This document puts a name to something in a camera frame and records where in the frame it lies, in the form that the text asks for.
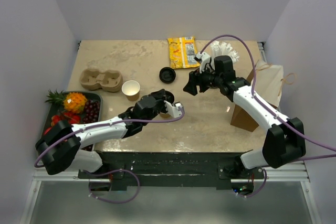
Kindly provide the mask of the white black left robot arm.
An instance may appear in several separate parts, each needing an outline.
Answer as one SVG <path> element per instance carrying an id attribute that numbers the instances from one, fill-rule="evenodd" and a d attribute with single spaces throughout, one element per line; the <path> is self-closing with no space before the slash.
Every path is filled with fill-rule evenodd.
<path id="1" fill-rule="evenodd" d="M 83 124 L 60 121 L 36 143 L 38 157 L 34 166 L 45 168 L 49 175 L 78 169 L 103 178 L 109 165 L 101 154 L 86 151 L 85 147 L 134 136 L 148 123 L 155 123 L 155 117 L 161 113 L 169 115 L 172 122 L 184 115 L 182 104 L 176 103 L 173 94 L 164 89 L 143 96 L 125 112 L 105 121 Z"/>

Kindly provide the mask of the black plastic cup lid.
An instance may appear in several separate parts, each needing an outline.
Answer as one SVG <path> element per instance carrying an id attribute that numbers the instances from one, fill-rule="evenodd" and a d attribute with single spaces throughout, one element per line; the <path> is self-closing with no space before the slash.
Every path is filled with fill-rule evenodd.
<path id="1" fill-rule="evenodd" d="M 163 97 L 163 100 L 169 102 L 170 104 L 173 104 L 174 101 L 175 101 L 175 97 L 173 95 L 173 93 L 167 91 L 167 90 L 164 90 L 164 94 L 162 95 Z"/>

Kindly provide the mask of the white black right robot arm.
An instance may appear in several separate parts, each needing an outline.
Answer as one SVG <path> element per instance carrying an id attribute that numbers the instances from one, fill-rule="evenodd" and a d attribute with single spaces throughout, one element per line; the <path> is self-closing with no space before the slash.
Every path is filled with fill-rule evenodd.
<path id="1" fill-rule="evenodd" d="M 290 119 L 283 115 L 253 92 L 246 79 L 236 76 L 229 56 L 212 58 L 204 52 L 197 53 L 195 60 L 200 64 L 199 69 L 190 72 L 183 90 L 197 95 L 209 88 L 218 88 L 222 95 L 246 111 L 266 131 L 262 148 L 238 157 L 234 165 L 237 177 L 246 178 L 256 167 L 278 168 L 305 156 L 303 123 L 298 118 Z"/>

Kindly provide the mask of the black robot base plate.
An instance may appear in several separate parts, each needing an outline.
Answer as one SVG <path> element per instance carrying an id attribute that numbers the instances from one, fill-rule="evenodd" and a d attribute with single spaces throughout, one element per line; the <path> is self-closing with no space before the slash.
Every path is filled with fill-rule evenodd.
<path id="1" fill-rule="evenodd" d="M 142 187 L 213 187 L 231 189 L 235 179 L 263 179 L 257 166 L 238 166 L 239 153 L 223 152 L 101 152 L 103 166 L 92 175 L 79 172 L 80 179 L 106 179 L 111 190 Z"/>

